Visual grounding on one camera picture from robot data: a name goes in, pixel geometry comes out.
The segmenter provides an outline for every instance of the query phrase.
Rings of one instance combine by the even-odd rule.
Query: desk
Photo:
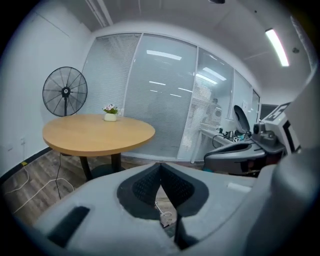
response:
[[[193,153],[192,153],[192,157],[191,157],[191,161],[190,161],[191,164],[195,163],[195,160],[196,160],[196,157],[197,157],[200,145],[201,145],[202,135],[206,135],[209,138],[213,138],[215,136],[214,140],[216,142],[222,144],[223,146],[234,143],[233,141],[231,141],[231,140],[229,140],[227,138],[223,138],[221,136],[216,136],[216,135],[222,135],[221,133],[219,133],[217,131],[212,131],[212,130],[208,130],[208,129],[201,129],[200,133],[199,133],[199,136],[198,136],[198,140],[196,142],[195,148],[194,148]]]
[[[46,144],[61,153],[80,157],[87,180],[124,170],[121,152],[146,144],[155,135],[148,123],[118,116],[104,121],[103,114],[74,114],[48,122],[42,136]],[[111,155],[111,166],[104,164],[90,171],[87,157]]]

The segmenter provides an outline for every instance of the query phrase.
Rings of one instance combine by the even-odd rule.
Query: table top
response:
[[[42,136],[50,148],[72,156],[98,157],[133,150],[155,135],[148,123],[117,116],[104,121],[103,114],[74,114],[48,122]]]

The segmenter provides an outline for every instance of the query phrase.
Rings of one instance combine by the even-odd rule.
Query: cable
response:
[[[24,207],[24,206],[25,206],[29,201],[31,201],[41,190],[43,190],[46,185],[48,185],[50,182],[56,182],[57,180],[64,180],[64,181],[66,181],[66,182],[72,187],[72,190],[75,191],[74,186],[72,186],[72,185],[70,184],[70,182],[67,181],[67,180],[64,179],[64,178],[57,178],[57,179],[49,180],[42,188],[40,188],[40,189],[38,190],[37,193],[35,193],[30,199],[28,199],[23,205],[21,205],[18,209],[16,209],[12,214],[15,214],[15,213],[16,213],[17,211],[19,211],[22,207]]]
[[[217,147],[214,145],[214,139],[215,139],[216,136],[220,136],[220,137],[222,137],[222,138],[228,139],[226,136],[223,136],[223,135],[220,135],[220,134],[214,135],[214,136],[212,137],[212,146],[213,146],[215,149],[217,149]]]
[[[3,194],[4,196],[5,196],[6,194],[10,194],[10,193],[12,193],[12,192],[15,192],[15,191],[18,191],[18,190],[22,189],[22,187],[28,183],[28,181],[29,181],[29,179],[30,179],[30,177],[29,177],[29,172],[27,171],[27,169],[26,169],[25,166],[23,166],[23,169],[22,169],[22,170],[25,170],[25,171],[26,171],[26,175],[27,175],[27,177],[28,177],[27,180],[26,180],[26,182],[23,183],[19,188],[16,188],[16,189],[11,190],[11,191],[8,191],[8,192],[5,192],[5,193]]]
[[[161,213],[161,216],[165,216],[165,217],[171,217],[172,213],[170,211],[166,211],[166,212],[162,212],[162,210],[159,208],[157,202],[155,201],[155,205],[156,207],[158,208],[158,210],[160,211]]]
[[[61,167],[61,153],[60,153],[60,156],[59,156],[59,168],[58,168],[58,171],[57,171],[56,178],[49,180],[42,188],[40,188],[31,198],[29,198],[23,205],[21,205],[18,209],[16,209],[12,214],[15,214],[15,213],[16,213],[17,211],[19,211],[22,207],[24,207],[27,203],[29,203],[29,202],[30,202],[41,190],[43,190],[43,189],[46,187],[46,185],[48,185],[50,182],[55,182],[56,187],[57,187],[57,189],[58,189],[58,193],[59,193],[59,198],[60,198],[60,199],[61,199],[61,195],[60,195],[59,187],[58,187],[58,183],[57,183],[58,180],[63,180],[63,181],[65,181],[65,182],[67,182],[67,183],[72,187],[72,190],[75,191],[74,186],[72,186],[72,184],[71,184],[69,181],[67,181],[67,180],[64,179],[64,178],[58,178],[60,167]],[[26,173],[27,173],[27,177],[28,177],[28,178],[27,178],[27,181],[26,181],[25,183],[23,183],[19,188],[16,188],[16,189],[14,189],[14,190],[11,190],[11,191],[8,191],[8,192],[4,193],[4,194],[3,194],[4,196],[7,195],[7,194],[9,194],[9,193],[12,193],[12,192],[14,192],[14,191],[20,190],[25,184],[27,184],[27,182],[28,182],[29,179],[30,179],[30,176],[29,176],[29,172],[27,171],[26,167],[23,166],[23,168],[24,168],[24,170],[25,170]]]
[[[55,177],[56,188],[58,189],[59,198],[60,198],[60,200],[61,200],[61,195],[60,195],[60,191],[59,191],[59,186],[58,186],[58,183],[57,183],[57,179],[58,179],[60,167],[61,167],[61,153],[60,153],[60,155],[59,155],[59,168],[58,168],[58,171],[57,171],[57,174],[56,174],[56,177]]]

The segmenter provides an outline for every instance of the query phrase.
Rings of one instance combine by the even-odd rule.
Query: floor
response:
[[[4,195],[7,205],[12,213],[14,213],[19,207],[21,207],[28,199],[34,196],[48,181],[54,180],[57,176],[59,168],[59,156],[55,150],[51,150],[48,153],[42,155],[33,162],[27,164],[25,169],[29,174],[29,181],[19,190]],[[122,166],[125,169],[133,168],[136,166],[155,163],[154,160],[140,159],[134,157],[123,156]],[[111,159],[109,156],[88,157],[90,168],[102,164],[109,164]],[[203,164],[189,162],[173,162],[179,165],[192,167],[194,169],[201,170]],[[6,193],[14,189],[19,188],[28,179],[27,172],[22,168],[6,180],[2,185],[2,192]],[[59,178],[64,178],[70,182],[76,190],[82,184],[85,183],[86,177],[81,167],[80,159],[76,156],[61,156],[61,167],[59,170]],[[57,181],[59,186],[59,192],[61,198],[71,193],[72,187],[64,180]],[[32,226],[38,217],[50,206],[58,202],[59,194],[56,183],[54,181],[46,185],[32,200],[30,200],[25,206],[19,209],[14,215],[18,217],[26,225]],[[164,227],[176,222],[177,214],[175,208],[170,203],[166,193],[160,187],[156,201],[162,212],[171,212],[171,215],[167,213],[166,216],[161,216],[161,223]]]

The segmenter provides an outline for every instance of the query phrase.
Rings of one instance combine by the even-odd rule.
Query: wall outlet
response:
[[[26,144],[26,139],[25,139],[24,137],[22,137],[22,138],[20,139],[20,144],[21,144],[21,145]]]

